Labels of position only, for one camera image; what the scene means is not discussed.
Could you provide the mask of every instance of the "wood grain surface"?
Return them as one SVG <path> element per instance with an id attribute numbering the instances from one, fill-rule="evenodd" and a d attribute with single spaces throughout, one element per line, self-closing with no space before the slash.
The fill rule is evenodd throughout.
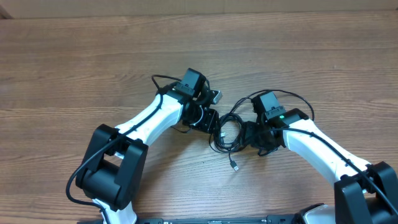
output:
<path id="1" fill-rule="evenodd" d="M 188 67 L 223 91 L 221 114 L 256 90 L 293 91 L 329 137 L 398 170 L 396 11 L 1 20 L 0 223 L 99 218 L 64 192 L 94 129 L 143 110 L 152 74 L 181 78 Z M 250 103 L 238 113 L 255 119 Z M 288 149 L 258 157 L 248 147 L 233 155 L 234 172 L 207 141 L 172 129 L 156 140 L 133 206 L 140 217 L 263 217 L 333 204 L 326 180 Z"/>

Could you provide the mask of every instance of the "cable connector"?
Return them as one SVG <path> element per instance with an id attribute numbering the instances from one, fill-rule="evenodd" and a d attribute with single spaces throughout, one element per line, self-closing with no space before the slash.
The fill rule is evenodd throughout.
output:
<path id="1" fill-rule="evenodd" d="M 239 167 L 238 167 L 238 165 L 236 164 L 235 161 L 231 161 L 231 167 L 232 167 L 235 171 L 238 171 L 238 170 L 239 170 Z"/>

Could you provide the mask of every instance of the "robotic arm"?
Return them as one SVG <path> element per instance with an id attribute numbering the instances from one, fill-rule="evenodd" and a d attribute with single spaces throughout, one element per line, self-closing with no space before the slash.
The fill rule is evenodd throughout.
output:
<path id="1" fill-rule="evenodd" d="M 155 100 L 136 117 L 115 128 L 102 124 L 93 133 L 82 162 L 88 163 L 77 173 L 76 185 L 95 204 L 104 208 L 104 221 L 100 223 L 106 223 L 105 220 L 109 221 L 108 224 L 141 223 L 132 209 L 131 200 L 135 198 L 139 188 L 148 147 L 167 128 L 180 120 L 184 125 L 210 134 L 215 128 L 220 128 L 218 112 L 210 109 L 210 105 L 217 104 L 222 96 L 221 92 L 210 90 L 208 81 L 201 73 L 188 69 L 183 80 L 158 89 Z M 397 215 L 380 199 L 379 192 L 314 135 L 324 139 L 363 171 L 397 208 L 398 180 L 390 166 L 384 162 L 371 165 L 368 161 L 352 155 L 324 135 L 306 114 L 298 109 L 286 111 L 271 91 L 254 97 L 252 104 L 257 113 L 257 121 L 246 122 L 245 126 L 252 127 L 252 131 L 246 130 L 242 141 L 259 141 L 257 145 L 269 146 L 269 150 L 284 146 L 302 156 L 334 187 L 336 207 L 318 204 L 297 214 L 269 215 L 258 222 L 226 220 L 218 223 L 398 223 Z M 103 146 L 124 133 L 128 134 L 121 141 L 102 154 L 95 155 Z M 123 159 L 121 165 L 118 167 L 104 160 L 104 154 L 120 157 Z M 365 192 L 376 193 L 377 197 L 365 199 Z M 213 221 L 196 220 L 194 223 Z M 192 222 L 193 220 L 173 221 L 175 224 Z"/>

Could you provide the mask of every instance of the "wooden table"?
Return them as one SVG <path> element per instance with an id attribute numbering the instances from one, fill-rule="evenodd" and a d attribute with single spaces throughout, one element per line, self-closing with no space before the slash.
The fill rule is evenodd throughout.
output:
<path id="1" fill-rule="evenodd" d="M 65 196 L 93 130 L 143 110 L 154 98 L 152 74 L 181 78 L 188 67 L 223 91 L 214 106 L 221 114 L 256 90 L 293 91 L 332 139 L 398 170 L 396 11 L 1 20 L 0 223 L 99 218 Z M 238 113 L 255 119 L 250 103 Z M 248 147 L 233 154 L 234 172 L 207 140 L 161 135 L 146 160 L 138 215 L 263 217 L 333 204 L 326 180 L 288 149 L 259 157 Z M 72 193 L 85 198 L 75 186 Z"/>

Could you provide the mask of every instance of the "wooden tabletop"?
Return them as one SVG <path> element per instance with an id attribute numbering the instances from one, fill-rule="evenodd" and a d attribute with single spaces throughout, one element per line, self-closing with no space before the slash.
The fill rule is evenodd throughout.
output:
<path id="1" fill-rule="evenodd" d="M 0 223 L 99 218 L 65 196 L 94 129 L 149 105 L 152 74 L 182 78 L 188 67 L 222 90 L 221 114 L 257 90 L 293 91 L 311 102 L 325 134 L 398 170 L 397 11 L 1 20 Z M 238 113 L 255 119 L 250 103 Z M 207 134 L 166 130 L 149 149 L 134 210 L 263 217 L 333 204 L 331 186 L 288 149 L 259 157 L 248 147 L 233 159 L 238 172 Z M 75 186 L 72 194 L 85 198 Z"/>

